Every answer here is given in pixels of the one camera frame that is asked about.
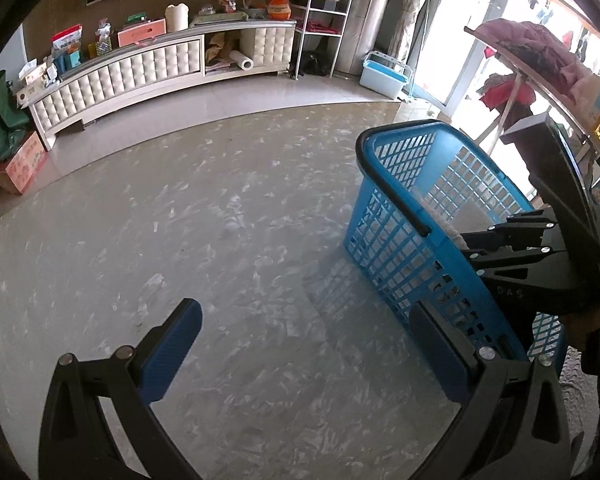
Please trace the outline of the blue plastic basket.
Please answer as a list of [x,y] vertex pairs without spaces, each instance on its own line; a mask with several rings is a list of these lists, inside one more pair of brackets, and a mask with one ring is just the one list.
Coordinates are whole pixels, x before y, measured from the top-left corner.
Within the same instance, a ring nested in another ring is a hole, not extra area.
[[355,155],[363,181],[343,246],[400,323],[423,304],[477,348],[490,346],[505,359],[547,356],[562,367],[567,344],[558,318],[536,312],[514,330],[462,250],[420,222],[415,191],[446,212],[474,202],[492,226],[530,211],[498,165],[464,133],[434,119],[367,129]]

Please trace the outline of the white foam pad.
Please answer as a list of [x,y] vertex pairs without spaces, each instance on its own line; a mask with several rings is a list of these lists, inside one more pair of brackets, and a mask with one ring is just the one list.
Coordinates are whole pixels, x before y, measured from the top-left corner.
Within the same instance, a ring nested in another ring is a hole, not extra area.
[[434,200],[419,191],[413,193],[424,214],[420,220],[430,232],[438,228],[460,250],[480,249],[489,241],[488,227],[492,220],[486,211],[474,202],[465,202],[453,212],[446,212]]

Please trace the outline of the pink clothes pile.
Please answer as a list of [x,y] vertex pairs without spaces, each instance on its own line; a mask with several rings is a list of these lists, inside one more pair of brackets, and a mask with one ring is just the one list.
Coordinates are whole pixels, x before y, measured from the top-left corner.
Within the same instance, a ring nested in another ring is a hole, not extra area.
[[586,67],[544,25],[496,18],[466,30],[495,52],[505,50],[521,60],[573,105],[600,96],[600,75]]

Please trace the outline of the light blue storage bin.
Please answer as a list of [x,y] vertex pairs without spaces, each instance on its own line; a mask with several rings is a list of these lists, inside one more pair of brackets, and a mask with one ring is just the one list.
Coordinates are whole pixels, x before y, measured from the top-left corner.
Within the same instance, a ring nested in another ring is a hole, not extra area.
[[362,63],[360,85],[395,100],[412,94],[414,73],[410,66],[377,50],[368,52]]

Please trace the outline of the red cardboard box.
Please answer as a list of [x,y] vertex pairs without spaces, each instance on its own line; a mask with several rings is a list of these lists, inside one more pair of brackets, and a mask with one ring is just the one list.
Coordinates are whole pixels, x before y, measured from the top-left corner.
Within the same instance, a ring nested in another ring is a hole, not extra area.
[[22,195],[47,159],[47,152],[35,131],[28,133],[11,158],[0,162],[0,187]]

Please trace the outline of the standing air conditioner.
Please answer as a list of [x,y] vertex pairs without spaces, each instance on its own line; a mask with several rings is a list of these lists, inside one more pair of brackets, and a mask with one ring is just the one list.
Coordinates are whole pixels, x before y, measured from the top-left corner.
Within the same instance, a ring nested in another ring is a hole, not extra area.
[[365,55],[373,50],[379,27],[389,0],[351,0],[344,28],[336,72],[358,76]]

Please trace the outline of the white metal shelf rack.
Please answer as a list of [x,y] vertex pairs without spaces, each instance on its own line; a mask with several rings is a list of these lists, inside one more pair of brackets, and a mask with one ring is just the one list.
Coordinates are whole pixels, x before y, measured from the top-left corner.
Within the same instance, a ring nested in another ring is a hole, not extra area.
[[336,72],[353,0],[289,0],[296,21],[291,77]]

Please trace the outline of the paper roll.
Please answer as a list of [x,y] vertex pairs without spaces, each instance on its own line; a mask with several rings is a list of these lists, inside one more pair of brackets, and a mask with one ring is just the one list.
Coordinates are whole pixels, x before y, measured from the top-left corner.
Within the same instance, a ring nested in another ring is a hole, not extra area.
[[228,55],[230,60],[241,70],[251,70],[253,68],[253,60],[237,50],[231,50]]

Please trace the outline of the orange bag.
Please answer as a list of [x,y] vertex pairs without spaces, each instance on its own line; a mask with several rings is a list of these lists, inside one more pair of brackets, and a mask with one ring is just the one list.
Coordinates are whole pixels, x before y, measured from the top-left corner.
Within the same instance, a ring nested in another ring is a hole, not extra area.
[[289,0],[270,0],[268,3],[268,17],[275,21],[287,21],[291,18]]

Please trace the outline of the green plastic bag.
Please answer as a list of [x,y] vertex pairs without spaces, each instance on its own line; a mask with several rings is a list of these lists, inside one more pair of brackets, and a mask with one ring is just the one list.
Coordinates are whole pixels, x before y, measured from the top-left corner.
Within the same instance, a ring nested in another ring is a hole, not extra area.
[[6,70],[0,70],[0,162],[16,154],[29,126],[29,116],[17,106],[9,89]]

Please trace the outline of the white tufted TV cabinet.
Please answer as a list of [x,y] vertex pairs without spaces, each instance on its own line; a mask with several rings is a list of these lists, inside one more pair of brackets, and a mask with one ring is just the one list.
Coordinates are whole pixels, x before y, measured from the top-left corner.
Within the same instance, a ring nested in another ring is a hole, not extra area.
[[[94,122],[122,108],[188,88],[252,75],[288,70],[294,46],[294,21],[249,20],[195,26],[143,44],[114,50],[69,70],[45,88],[30,84],[17,92],[47,151],[56,136],[79,122]],[[231,60],[212,68],[206,50],[213,36],[233,39],[234,50],[253,60],[241,70]]]

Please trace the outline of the white jug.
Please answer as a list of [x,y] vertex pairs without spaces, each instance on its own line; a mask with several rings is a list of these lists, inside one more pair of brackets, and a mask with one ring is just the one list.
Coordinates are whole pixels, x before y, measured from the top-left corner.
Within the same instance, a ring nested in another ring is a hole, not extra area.
[[189,20],[189,7],[185,3],[169,4],[164,10],[164,19],[166,20],[166,31],[170,34],[171,32],[180,32],[181,30],[188,29]]

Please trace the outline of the pink drawer box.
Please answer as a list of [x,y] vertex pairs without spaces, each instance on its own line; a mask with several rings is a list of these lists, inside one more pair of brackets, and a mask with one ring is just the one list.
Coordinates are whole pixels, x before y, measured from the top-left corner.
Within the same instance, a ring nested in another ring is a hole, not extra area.
[[138,22],[125,27],[118,32],[118,46],[120,48],[131,44],[142,44],[146,41],[155,40],[166,33],[166,20]]

